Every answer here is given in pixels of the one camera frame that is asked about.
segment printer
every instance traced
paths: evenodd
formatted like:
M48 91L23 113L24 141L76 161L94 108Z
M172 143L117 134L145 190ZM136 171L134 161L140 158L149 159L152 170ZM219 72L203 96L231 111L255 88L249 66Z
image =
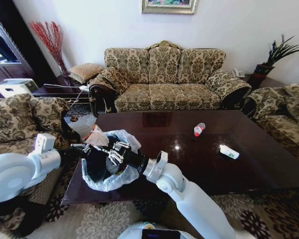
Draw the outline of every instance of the printer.
M36 83L28 78L5 79L0 82L0 94L5 98L24 93L31 94L38 89Z

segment white plastic bag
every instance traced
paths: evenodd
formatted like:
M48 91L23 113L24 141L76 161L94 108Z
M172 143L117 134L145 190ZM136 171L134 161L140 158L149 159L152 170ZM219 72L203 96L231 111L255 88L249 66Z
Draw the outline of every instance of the white plastic bag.
M134 153L137 153L138 149L141 147L141 144L137 141L137 139L133 135L127 133L124 129L104 132L104 134L107 137L115 136L120 141L128 143L131 146L131 149ZM107 162L107 168L111 172L112 170L110 168L110 165L111 164ZM122 187L124 184L129 184L133 182L134 180L138 179L139 176L140 175L137 169L128 165L121 174L113 174L103 181L100 180L98 182L95 182L87 174L86 160L82 158L82 177L84 181L87 183L87 185L94 190L109 192Z

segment white bottle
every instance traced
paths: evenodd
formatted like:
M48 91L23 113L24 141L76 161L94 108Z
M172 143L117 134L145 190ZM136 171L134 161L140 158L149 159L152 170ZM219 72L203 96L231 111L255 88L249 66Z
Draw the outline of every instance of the white bottle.
M232 150L230 147L226 146L226 145L220 145L220 152L227 155L228 157L231 157L233 159L236 159L238 158L239 156L239 153Z

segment dark wooden table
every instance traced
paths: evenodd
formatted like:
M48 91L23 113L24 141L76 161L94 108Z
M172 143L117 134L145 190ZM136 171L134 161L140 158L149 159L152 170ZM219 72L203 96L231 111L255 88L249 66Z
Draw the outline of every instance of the dark wooden table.
M248 81L249 77L251 74L246 74L245 77L243 78L244 81ZM280 81L276 81L270 77L266 77L263 82L260 84L259 88L264 88L264 87L283 87L285 86L285 83L282 83Z
M199 138L193 128L206 124ZM125 129L142 144L141 152L156 158L163 150L169 162L207 194L299 188L299 162L240 111L181 111L172 113L103 114L103 131ZM233 160L219 152L225 144L238 151ZM78 164L62 203L95 203L166 196L144 176L118 190L90 189Z

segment armchair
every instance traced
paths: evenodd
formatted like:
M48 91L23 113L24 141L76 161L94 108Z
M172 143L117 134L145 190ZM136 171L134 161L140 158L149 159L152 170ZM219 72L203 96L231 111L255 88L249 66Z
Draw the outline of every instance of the armchair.
M299 160L299 122L292 114L295 108L289 108L295 102L290 88L295 86L254 90L246 97L242 111Z

